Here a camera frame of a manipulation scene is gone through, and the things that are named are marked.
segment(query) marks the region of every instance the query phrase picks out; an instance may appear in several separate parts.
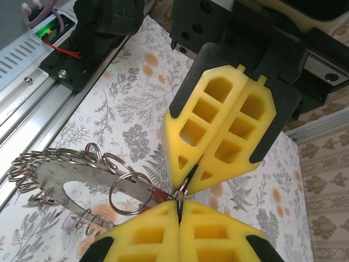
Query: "white plastic part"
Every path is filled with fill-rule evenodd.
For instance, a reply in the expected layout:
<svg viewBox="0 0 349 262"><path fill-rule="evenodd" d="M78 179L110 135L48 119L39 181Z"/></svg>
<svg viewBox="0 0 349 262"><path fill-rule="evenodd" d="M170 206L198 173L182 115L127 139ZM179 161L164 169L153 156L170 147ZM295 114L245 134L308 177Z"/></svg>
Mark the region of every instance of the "white plastic part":
<svg viewBox="0 0 349 262"><path fill-rule="evenodd" d="M32 14L32 10L31 10L31 8L28 6L28 4L27 3L22 3L22 10L24 11L25 9L27 9L28 10L28 12L29 12L29 15L31 15Z"/></svg>
<svg viewBox="0 0 349 262"><path fill-rule="evenodd" d="M33 4L37 4L39 9L43 8L43 5L40 3L40 0L33 0Z"/></svg>

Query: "metal screw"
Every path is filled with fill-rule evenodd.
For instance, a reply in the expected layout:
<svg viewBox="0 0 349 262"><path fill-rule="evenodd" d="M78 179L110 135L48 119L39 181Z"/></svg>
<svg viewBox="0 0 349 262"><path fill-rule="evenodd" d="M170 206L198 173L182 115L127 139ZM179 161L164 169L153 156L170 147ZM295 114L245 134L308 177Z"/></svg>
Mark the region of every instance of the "metal screw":
<svg viewBox="0 0 349 262"><path fill-rule="evenodd" d="M27 83L27 84L31 84L33 82L33 79L30 76L26 76L24 78L24 82Z"/></svg>
<svg viewBox="0 0 349 262"><path fill-rule="evenodd" d="M67 77L68 77L67 71L65 71L65 70L59 71L59 72L58 72L58 77L59 77L59 78L63 78L63 79L67 78Z"/></svg>

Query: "floral tablecloth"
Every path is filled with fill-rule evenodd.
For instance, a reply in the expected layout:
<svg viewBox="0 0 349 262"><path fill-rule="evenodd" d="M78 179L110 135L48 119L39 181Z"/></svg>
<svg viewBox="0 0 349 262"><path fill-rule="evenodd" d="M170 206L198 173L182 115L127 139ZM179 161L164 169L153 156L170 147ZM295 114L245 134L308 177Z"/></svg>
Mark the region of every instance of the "floral tablecloth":
<svg viewBox="0 0 349 262"><path fill-rule="evenodd" d="M164 112L192 61L170 48L170 38L146 18L79 108L52 147L83 149L96 142L170 191L159 138ZM113 212L108 189L69 182L64 186L80 205L109 221L130 217ZM67 234L72 214L62 207L23 208L31 193L16 194L0 214L0 259L5 262L78 261L94 241L86 225ZM260 229L285 261L313 261L297 146L280 134L257 170L190 197ZM120 195L116 205L131 210L138 201Z"/></svg>

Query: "red wire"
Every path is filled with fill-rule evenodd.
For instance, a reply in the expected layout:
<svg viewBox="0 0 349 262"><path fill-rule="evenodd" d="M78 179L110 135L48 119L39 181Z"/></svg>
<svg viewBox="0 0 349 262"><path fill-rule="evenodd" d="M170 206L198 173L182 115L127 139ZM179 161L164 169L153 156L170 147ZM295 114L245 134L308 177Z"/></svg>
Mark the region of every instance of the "red wire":
<svg viewBox="0 0 349 262"><path fill-rule="evenodd" d="M43 40L43 39L42 39L42 41L43 41L44 44L46 44L46 45L52 47L53 49L55 49L55 50L57 50L57 51L59 51L59 52L61 52L61 53L65 53L65 54L67 54L67 55L69 55L69 56L71 56L71 57L77 58L77 59L82 59L82 56L79 56L79 55L78 55L78 54L80 54L80 51L79 51L79 52L68 51L68 50L62 49L62 48L60 48L60 47L56 47L56 46L52 45L51 43L46 42L46 41Z"/></svg>

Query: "bunch of key rings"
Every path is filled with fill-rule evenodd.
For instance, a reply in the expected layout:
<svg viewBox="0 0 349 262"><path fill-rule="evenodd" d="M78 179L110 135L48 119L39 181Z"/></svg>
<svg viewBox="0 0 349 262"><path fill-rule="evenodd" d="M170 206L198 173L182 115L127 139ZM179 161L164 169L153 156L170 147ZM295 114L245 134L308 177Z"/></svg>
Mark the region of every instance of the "bunch of key rings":
<svg viewBox="0 0 349 262"><path fill-rule="evenodd" d="M123 165L129 172L121 171L118 168L118 166L112 162L112 160ZM37 189L37 183L32 180L33 175L30 171L34 164L38 164L39 162L43 161L68 162L76 165L90 166L91 168L106 171L113 175L116 175L117 178L110 187L108 199L112 209L115 212L124 216L137 215L141 213L143 210L145 210L148 203L153 197L154 191L153 189L149 188L149 198L137 209L130 211L118 209L112 202L112 194L115 187L121 181L129 180L130 182L135 183L135 181L132 178L141 178L144 179L150 185L152 185L152 182L146 175L140 172L136 172L128 163L126 163L121 158L115 156L114 154L102 154L99 147L95 143L88 143L85 147L85 150L82 151L72 150L68 148L46 148L43 151L32 151L30 153L21 154L12 162L12 168L8 172L8 180L10 182L16 182L16 188L20 193L27 193ZM181 194L178 193L178 191L174 190L171 193L171 196L172 197L169 197L168 200L175 199L177 196L179 196L180 199L183 199L184 195L183 193ZM52 207L59 205L58 202L52 199L52 192L50 191L50 189L41 189L37 194L32 195L28 199L28 204L25 207L38 207L39 209L42 209L46 205ZM60 216L66 209L66 207L63 207L61 211L55 214L55 218ZM84 213L85 212L91 212L91 210L87 209L84 211ZM72 217L74 219L74 224L71 226L70 230L68 230L67 234L70 234L73 230L81 229L82 226L87 223L87 219L82 217L83 214L81 216L76 214L76 217ZM98 225L94 224L93 221L95 218L98 217L99 216L95 216L87 225L87 229L85 232L87 236L90 236L93 234L93 232L95 232ZM98 232L95 234L96 237L106 231L106 229L103 228L103 225L100 225L100 227L101 229L99 229Z"/></svg>

